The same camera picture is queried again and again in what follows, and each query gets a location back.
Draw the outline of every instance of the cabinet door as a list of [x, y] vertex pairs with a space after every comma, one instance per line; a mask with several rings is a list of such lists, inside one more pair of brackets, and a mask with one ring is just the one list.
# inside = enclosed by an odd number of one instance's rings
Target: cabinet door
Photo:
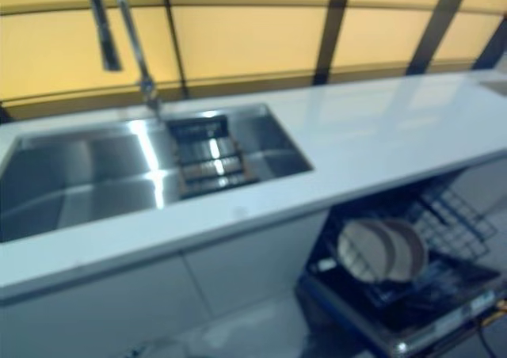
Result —
[[214, 315], [294, 286], [328, 211], [252, 230], [184, 254]]
[[208, 319], [180, 257], [1, 312], [2, 358], [109, 358]]

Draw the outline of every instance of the cable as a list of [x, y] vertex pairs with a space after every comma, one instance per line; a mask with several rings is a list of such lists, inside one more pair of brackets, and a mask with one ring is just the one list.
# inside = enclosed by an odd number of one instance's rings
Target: cable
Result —
[[494, 353], [491, 346], [486, 341], [486, 338], [484, 337], [484, 329], [482, 328], [482, 323], [477, 322], [477, 334], [478, 339], [481, 341], [482, 346], [484, 347], [484, 350], [486, 350], [489, 358], [497, 358], [497, 355]]

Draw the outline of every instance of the faucet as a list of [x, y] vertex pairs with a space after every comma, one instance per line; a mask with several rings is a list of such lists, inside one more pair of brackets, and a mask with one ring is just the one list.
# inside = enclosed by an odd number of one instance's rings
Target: faucet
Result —
[[[139, 80], [139, 87], [143, 94], [143, 99], [151, 109], [157, 119], [160, 120], [160, 99], [157, 94], [157, 87], [146, 64], [141, 43], [137, 37], [134, 21], [132, 20], [130, 6], [128, 0], [116, 0], [120, 7], [121, 15], [124, 19], [125, 27], [127, 28], [128, 38], [134, 52], [135, 60], [141, 72], [141, 79]], [[97, 26], [98, 38], [101, 45], [102, 63], [106, 70], [118, 71], [121, 70], [121, 63], [116, 52], [114, 39], [112, 38], [111, 30], [109, 29], [109, 22], [105, 11], [103, 0], [90, 0], [93, 12], [93, 18]]]

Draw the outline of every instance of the white countertop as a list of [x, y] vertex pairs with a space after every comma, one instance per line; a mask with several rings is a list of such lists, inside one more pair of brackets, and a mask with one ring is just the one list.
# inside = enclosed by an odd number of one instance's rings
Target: white countertop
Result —
[[[164, 113], [266, 103], [314, 170], [3, 243], [0, 286], [170, 253], [507, 153], [507, 97], [478, 80], [507, 75], [434, 74], [167, 104]], [[145, 116], [136, 106], [2, 125], [0, 166], [19, 135]]]

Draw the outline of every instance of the open dishwasher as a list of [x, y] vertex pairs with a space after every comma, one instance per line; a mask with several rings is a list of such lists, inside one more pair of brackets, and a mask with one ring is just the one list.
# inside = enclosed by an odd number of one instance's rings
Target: open dishwasher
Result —
[[[452, 189], [462, 172], [334, 206], [307, 261], [299, 288], [379, 356], [426, 356], [505, 298], [507, 268], [479, 263], [498, 229]], [[337, 254], [340, 234], [354, 219], [412, 225], [427, 245], [421, 274], [406, 283], [358, 280]], [[350, 255], [371, 269], [361, 251]]]

